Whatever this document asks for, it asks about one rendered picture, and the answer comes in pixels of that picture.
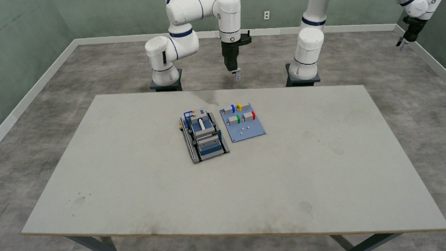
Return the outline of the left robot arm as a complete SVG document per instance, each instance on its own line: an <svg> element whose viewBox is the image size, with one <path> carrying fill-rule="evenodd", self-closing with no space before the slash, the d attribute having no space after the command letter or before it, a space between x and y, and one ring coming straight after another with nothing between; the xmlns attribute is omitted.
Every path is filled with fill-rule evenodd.
<svg viewBox="0 0 446 251"><path fill-rule="evenodd" d="M434 13L441 0L395 0L412 18ZM317 73L317 60L323 44L323 28L329 0L309 0L298 31L296 52L289 73L302 80L312 79Z"/></svg>

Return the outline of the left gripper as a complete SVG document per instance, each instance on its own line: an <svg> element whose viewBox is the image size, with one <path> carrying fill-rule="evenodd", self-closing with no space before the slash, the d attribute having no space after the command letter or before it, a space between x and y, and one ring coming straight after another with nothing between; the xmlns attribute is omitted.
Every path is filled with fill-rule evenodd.
<svg viewBox="0 0 446 251"><path fill-rule="evenodd" d="M403 18L403 22L406 24L409 24L408 30L404 33L403 36L400 36L396 46L400 46L403 38L405 38L407 41L405 41L404 45L402 46L400 51L404 51L408 43L413 43L416 41L418 34L420 31L422 31L423 27L425 26L428 19L431 18L433 13L425 13L417 18L412 18L410 16L406 16Z"/></svg>

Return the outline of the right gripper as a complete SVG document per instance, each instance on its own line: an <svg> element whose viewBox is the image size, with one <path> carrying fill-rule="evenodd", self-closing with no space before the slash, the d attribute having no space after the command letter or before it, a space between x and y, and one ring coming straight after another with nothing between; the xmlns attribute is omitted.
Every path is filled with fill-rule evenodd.
<svg viewBox="0 0 446 251"><path fill-rule="evenodd" d="M252 42L250 30L247 34L241 34L240 31L235 34L223 34L219 32L221 40L222 55L224 64L228 71L236 74L236 81L241 80L241 69L237 68L237 56L239 55L239 46L247 45Z"/></svg>

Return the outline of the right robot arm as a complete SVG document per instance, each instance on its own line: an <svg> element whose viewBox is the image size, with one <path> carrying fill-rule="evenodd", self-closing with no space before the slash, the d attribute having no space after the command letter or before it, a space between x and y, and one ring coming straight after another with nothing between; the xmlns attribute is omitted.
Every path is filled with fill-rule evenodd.
<svg viewBox="0 0 446 251"><path fill-rule="evenodd" d="M157 36L145 44L156 85L167 86L179 78L173 62L198 52L199 42L191 22L214 16L219 31L235 34L240 31L240 0L164 0L170 23L170 37Z"/></svg>

